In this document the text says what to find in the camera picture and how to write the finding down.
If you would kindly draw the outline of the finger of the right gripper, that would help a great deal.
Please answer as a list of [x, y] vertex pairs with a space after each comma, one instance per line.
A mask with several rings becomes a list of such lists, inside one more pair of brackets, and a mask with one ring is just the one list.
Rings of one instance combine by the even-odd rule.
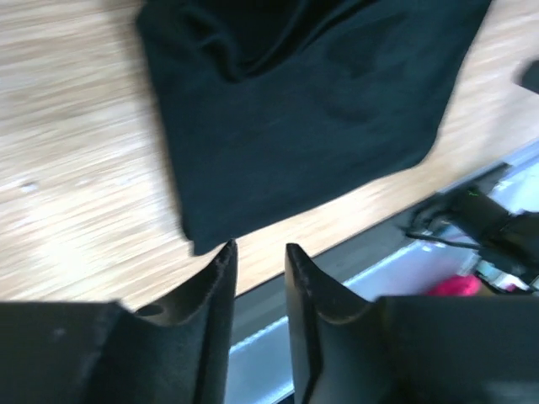
[[520, 87], [539, 93], [539, 60], [527, 61], [515, 74], [515, 83]]

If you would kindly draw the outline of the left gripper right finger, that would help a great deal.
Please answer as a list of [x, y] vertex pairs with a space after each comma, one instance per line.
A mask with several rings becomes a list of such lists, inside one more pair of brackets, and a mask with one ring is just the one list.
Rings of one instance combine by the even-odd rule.
[[535, 403], [538, 300], [363, 300], [296, 245], [286, 304], [298, 403]]

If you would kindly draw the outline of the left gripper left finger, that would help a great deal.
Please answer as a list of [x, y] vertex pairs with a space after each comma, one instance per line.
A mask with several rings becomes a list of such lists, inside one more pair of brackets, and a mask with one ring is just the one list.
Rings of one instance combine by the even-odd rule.
[[2, 402], [223, 402], [236, 281], [228, 242], [138, 311], [115, 301], [2, 303]]

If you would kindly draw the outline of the black t shirt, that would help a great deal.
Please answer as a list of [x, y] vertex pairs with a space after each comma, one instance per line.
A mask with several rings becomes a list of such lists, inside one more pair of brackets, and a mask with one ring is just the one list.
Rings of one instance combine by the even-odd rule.
[[487, 1], [146, 1], [136, 27], [196, 255], [414, 167]]

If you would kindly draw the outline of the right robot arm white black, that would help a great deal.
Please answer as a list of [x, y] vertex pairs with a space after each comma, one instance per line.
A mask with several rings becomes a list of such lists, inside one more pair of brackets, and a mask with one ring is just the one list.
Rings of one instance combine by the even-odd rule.
[[462, 293], [480, 286], [498, 294], [538, 292], [538, 212], [513, 211], [524, 176], [538, 166], [538, 145], [522, 150], [481, 178], [441, 194], [416, 210], [404, 236], [456, 249], [453, 264], [435, 276], [435, 291]]

